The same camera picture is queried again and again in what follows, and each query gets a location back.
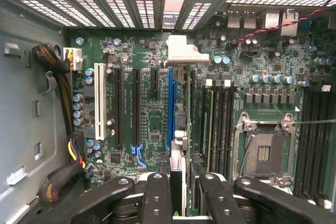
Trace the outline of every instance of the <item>green circuit board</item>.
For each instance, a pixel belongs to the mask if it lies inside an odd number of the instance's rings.
[[[290,113],[294,121],[301,120],[303,88],[300,81],[314,81],[316,85],[331,79],[335,67],[327,68],[316,66],[314,59],[318,57],[333,57],[335,48],[326,46],[325,38],[312,37],[308,33],[299,33],[294,45],[286,45],[288,38],[280,36],[258,35],[258,43],[252,47],[239,45],[229,47],[247,31],[228,30],[225,33],[225,42],[218,43],[217,39],[223,32],[220,29],[208,29],[197,34],[187,34],[187,43],[194,44],[198,51],[210,56],[209,63],[190,65],[191,91],[187,93],[186,84],[177,85],[177,105],[187,102],[190,95],[191,113],[191,153],[201,154],[204,158],[204,167],[208,172],[218,172],[226,175],[228,180],[239,173],[244,157],[244,149],[248,143],[248,134],[237,132],[237,124],[242,113],[248,113],[252,120],[281,121]],[[101,30],[75,30],[71,34],[71,47],[82,49],[83,70],[72,73],[73,93],[85,93],[85,70],[93,68],[94,63],[107,63],[112,60],[115,69],[123,69],[124,77],[124,138],[122,147],[117,146],[116,130],[108,127],[108,137],[103,141],[102,155],[95,158],[87,156],[87,162],[96,167],[91,178],[92,187],[105,181],[105,172],[111,176],[138,177],[145,172],[157,171],[156,157],[167,151],[167,114],[169,99],[169,69],[163,67],[162,61],[167,60],[168,46],[166,41],[172,33],[144,32],[144,31],[101,31]],[[83,38],[83,44],[78,45],[76,38]],[[120,40],[117,46],[113,43]],[[318,50],[310,49],[311,45],[319,45]],[[108,47],[114,51],[113,56],[106,56],[102,48]],[[271,55],[273,50],[279,55]],[[228,57],[229,64],[215,63],[214,57]],[[131,153],[134,120],[132,114],[133,101],[133,70],[141,73],[141,123],[140,143],[143,144],[142,161],[146,164],[144,169]],[[151,90],[151,70],[158,71],[159,88]],[[252,83],[253,75],[279,76],[278,84],[272,82],[261,84]],[[116,120],[116,72],[107,77],[107,115],[108,119]],[[284,77],[292,77],[293,82],[286,84]],[[206,80],[213,79],[211,87],[206,86]],[[230,80],[229,87],[223,87],[225,80]],[[94,98],[85,97],[83,108],[83,123],[77,127],[84,130],[94,125]],[[279,172],[295,174],[295,160],[297,155],[300,127],[296,126],[293,132],[282,134],[283,150],[280,159]],[[227,136],[219,136],[223,131]],[[277,135],[276,130],[261,129],[264,133]],[[219,141],[227,139],[225,159],[213,152],[221,146]]]

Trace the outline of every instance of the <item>bundled wires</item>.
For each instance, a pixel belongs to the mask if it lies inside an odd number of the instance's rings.
[[[307,20],[307,19],[311,18],[313,15],[315,15],[315,14],[321,12],[322,10],[324,10],[326,8],[326,6],[331,1],[332,0],[327,0],[319,9],[314,10],[311,14],[308,14],[306,17],[299,18],[297,21],[292,21],[292,22],[284,23],[282,25],[273,26],[273,27],[269,27],[269,28],[266,28],[266,29],[258,29],[258,30],[255,30],[253,33],[246,34],[244,37],[240,37],[236,42],[233,42],[233,45],[237,45],[237,44],[243,42],[246,38],[254,36],[256,34],[264,33],[264,32],[270,31],[270,30],[277,30],[277,29],[279,29],[281,27],[291,26],[291,25],[294,25],[294,24],[299,23],[301,21]]]
[[[86,167],[85,162],[83,161],[82,157],[80,156],[79,152],[77,151],[75,140],[72,137],[69,138],[68,151],[69,151],[70,156],[72,157],[74,162],[79,159],[79,163],[81,164],[81,166],[83,168]]]

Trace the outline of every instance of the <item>screw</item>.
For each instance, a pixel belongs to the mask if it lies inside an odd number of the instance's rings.
[[[154,178],[162,178],[161,174],[157,173],[154,175]]]
[[[212,174],[205,174],[205,177],[206,177],[207,179],[213,179],[213,178],[214,178],[214,175],[212,175]]]
[[[128,180],[125,179],[125,178],[122,178],[121,180],[119,180],[118,184],[120,184],[120,185],[126,185],[126,184],[128,184]]]
[[[79,37],[79,38],[76,39],[76,43],[77,43],[78,45],[83,45],[83,43],[84,43],[84,39],[81,38],[81,37]]]
[[[242,181],[241,181],[244,185],[250,185],[251,184],[251,181],[249,181],[248,179],[242,179]]]

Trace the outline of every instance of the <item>electrolytic capacitor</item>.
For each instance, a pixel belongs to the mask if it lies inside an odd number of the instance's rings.
[[[86,141],[86,146],[87,146],[87,147],[92,148],[93,145],[94,145],[94,140],[92,140],[92,139],[88,139],[88,140]]]
[[[270,79],[269,76],[261,76],[260,77],[260,82],[261,83],[269,83],[269,79]]]
[[[100,157],[101,157],[101,152],[95,152],[94,154],[95,154],[94,156],[95,156],[96,158],[100,158]]]
[[[114,119],[110,119],[107,121],[107,126],[112,126],[114,125]]]
[[[222,43],[226,41],[226,36],[225,35],[221,35],[220,37],[217,38],[217,43]]]
[[[113,44],[115,45],[115,46],[119,46],[120,44],[121,44],[121,40],[120,39],[114,39],[113,40]]]
[[[221,58],[221,56],[214,56],[212,58],[212,61],[213,61],[214,64],[220,64],[221,61],[222,61],[222,58]]]
[[[72,100],[74,102],[80,102],[80,101],[83,100],[83,96],[81,94],[75,94],[75,95],[73,95]]]
[[[83,103],[82,102],[76,102],[72,105],[72,108],[74,110],[80,110],[81,108],[83,108]]]
[[[227,57],[227,56],[224,56],[224,57],[222,58],[222,62],[223,62],[225,65],[228,65],[228,64],[230,63],[230,58]]]
[[[273,76],[272,77],[272,83],[279,84],[281,81],[281,76]]]
[[[293,84],[293,77],[292,76],[285,76],[284,77],[285,84]]]
[[[327,59],[326,58],[316,58],[314,60],[314,63],[319,66],[323,66],[327,64]]]
[[[107,74],[114,74],[114,70],[113,70],[113,69],[110,69],[110,68],[107,68],[107,69],[106,69],[106,73],[107,73]]]
[[[92,85],[92,84],[93,84],[93,78],[87,76],[87,77],[85,78],[85,84],[87,84],[87,85]]]
[[[76,110],[74,111],[74,118],[81,118],[83,116],[83,111]]]
[[[305,88],[305,87],[308,87],[308,86],[309,86],[309,82],[308,82],[308,81],[299,81],[299,82],[298,82],[298,85],[299,85],[300,87]]]
[[[104,47],[102,50],[101,50],[101,52],[104,54],[104,55],[109,55],[110,54],[110,48],[108,48],[108,47]]]
[[[328,65],[328,66],[333,65],[334,62],[335,62],[335,59],[333,59],[333,58],[328,58],[328,59],[327,59],[327,65]]]
[[[114,65],[113,62],[109,62],[109,63],[107,63],[107,67],[108,67],[108,68],[114,68],[115,65]]]
[[[93,73],[94,73],[95,71],[94,71],[94,69],[93,68],[87,68],[86,70],[85,70],[85,75],[86,76],[93,76]]]
[[[251,83],[257,83],[257,82],[259,82],[259,76],[257,76],[257,75],[251,76],[250,77],[250,82]]]
[[[97,142],[95,142],[95,144],[93,145],[93,149],[94,149],[95,151],[100,150],[101,147],[102,147],[102,143],[101,143],[101,141],[97,141]]]
[[[74,121],[73,121],[74,123],[74,126],[80,126],[83,122],[84,122],[84,120],[83,120],[83,118],[76,118],[76,119],[74,119]]]

